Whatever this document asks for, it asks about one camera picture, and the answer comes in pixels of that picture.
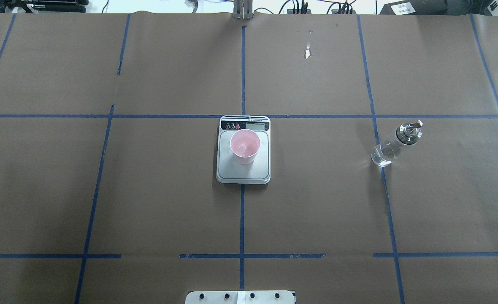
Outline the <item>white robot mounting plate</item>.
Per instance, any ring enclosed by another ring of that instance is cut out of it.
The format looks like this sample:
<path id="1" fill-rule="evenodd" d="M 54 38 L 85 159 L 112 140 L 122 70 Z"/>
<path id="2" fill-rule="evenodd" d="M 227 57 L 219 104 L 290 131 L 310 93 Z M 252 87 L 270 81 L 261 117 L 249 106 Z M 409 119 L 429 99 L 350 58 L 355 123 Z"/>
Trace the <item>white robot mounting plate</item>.
<path id="1" fill-rule="evenodd" d="M 186 304 L 295 304 L 295 292 L 289 290 L 193 291 Z"/>

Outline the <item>silver kitchen scale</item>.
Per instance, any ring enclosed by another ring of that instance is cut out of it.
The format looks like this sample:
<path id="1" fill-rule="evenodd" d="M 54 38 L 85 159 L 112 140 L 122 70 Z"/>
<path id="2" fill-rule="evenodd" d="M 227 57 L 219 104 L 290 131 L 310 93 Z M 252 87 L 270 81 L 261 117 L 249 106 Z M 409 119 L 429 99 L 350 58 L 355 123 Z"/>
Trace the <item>silver kitchen scale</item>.
<path id="1" fill-rule="evenodd" d="M 259 115 L 224 115 L 219 121 L 216 178 L 221 183 L 260 184 L 271 179 L 271 120 Z M 230 138 L 237 130 L 255 131 L 260 149 L 253 163 L 240 164 L 230 150 Z"/>

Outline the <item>aluminium frame post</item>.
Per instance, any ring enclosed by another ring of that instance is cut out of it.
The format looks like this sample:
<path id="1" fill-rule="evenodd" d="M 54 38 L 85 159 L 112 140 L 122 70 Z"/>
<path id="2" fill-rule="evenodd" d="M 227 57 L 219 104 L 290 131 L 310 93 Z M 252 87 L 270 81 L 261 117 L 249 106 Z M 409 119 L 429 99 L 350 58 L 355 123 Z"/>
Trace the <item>aluminium frame post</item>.
<path id="1" fill-rule="evenodd" d="M 233 2 L 233 19 L 250 20 L 253 19 L 253 0 L 232 0 Z"/>

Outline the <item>glass sauce bottle metal spout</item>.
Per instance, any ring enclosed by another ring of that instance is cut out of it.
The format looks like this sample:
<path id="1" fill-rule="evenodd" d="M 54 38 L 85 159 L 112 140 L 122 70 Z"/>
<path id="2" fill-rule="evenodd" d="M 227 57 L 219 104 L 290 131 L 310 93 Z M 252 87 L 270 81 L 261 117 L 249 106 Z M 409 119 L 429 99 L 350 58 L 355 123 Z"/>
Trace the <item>glass sauce bottle metal spout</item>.
<path id="1" fill-rule="evenodd" d="M 396 128 L 395 133 L 381 141 L 371 154 L 374 164 L 387 167 L 396 161 L 403 149 L 415 145 L 422 137 L 423 122 L 419 119 L 413 123 L 404 123 Z"/>

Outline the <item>pink plastic cup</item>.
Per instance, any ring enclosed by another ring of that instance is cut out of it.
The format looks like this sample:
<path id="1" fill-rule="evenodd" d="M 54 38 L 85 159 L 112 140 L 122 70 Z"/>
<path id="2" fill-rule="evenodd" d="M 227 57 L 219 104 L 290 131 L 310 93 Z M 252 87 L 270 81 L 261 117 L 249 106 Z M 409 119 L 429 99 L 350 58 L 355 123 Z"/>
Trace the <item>pink plastic cup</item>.
<path id="1" fill-rule="evenodd" d="M 252 130 L 237 130 L 230 138 L 229 145 L 234 158 L 240 164 L 251 164 L 260 149 L 260 137 Z"/>

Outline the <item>black box white label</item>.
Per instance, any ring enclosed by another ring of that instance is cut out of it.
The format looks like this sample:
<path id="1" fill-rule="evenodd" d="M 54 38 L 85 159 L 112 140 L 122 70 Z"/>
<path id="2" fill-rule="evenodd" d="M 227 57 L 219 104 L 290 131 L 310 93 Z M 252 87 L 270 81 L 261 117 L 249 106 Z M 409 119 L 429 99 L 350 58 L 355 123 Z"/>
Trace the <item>black box white label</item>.
<path id="1" fill-rule="evenodd" d="M 461 16 L 479 13 L 486 0 L 394 0 L 378 15 Z"/>

